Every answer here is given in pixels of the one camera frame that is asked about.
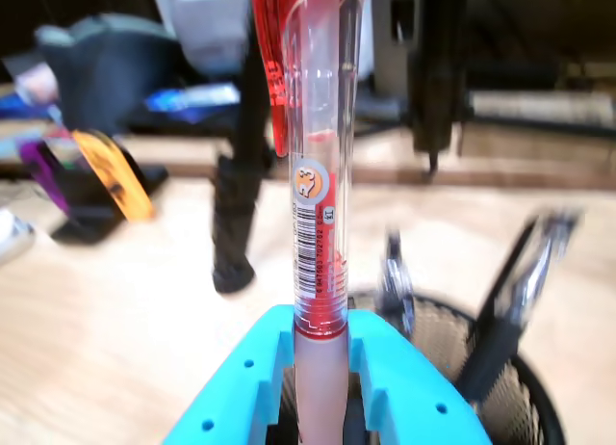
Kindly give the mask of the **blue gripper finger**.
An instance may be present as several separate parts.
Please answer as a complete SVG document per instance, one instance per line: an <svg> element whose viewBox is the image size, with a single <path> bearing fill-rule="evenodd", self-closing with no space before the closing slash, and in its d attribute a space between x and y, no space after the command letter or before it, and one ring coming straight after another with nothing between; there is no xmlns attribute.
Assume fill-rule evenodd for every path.
<svg viewBox="0 0 616 445"><path fill-rule="evenodd" d="M227 356L166 444L262 445L278 422L284 370L294 363L294 310L268 310Z"/></svg>
<svg viewBox="0 0 616 445"><path fill-rule="evenodd" d="M350 371L382 444L489 444L474 410L405 337L372 312L348 314Z"/></svg>

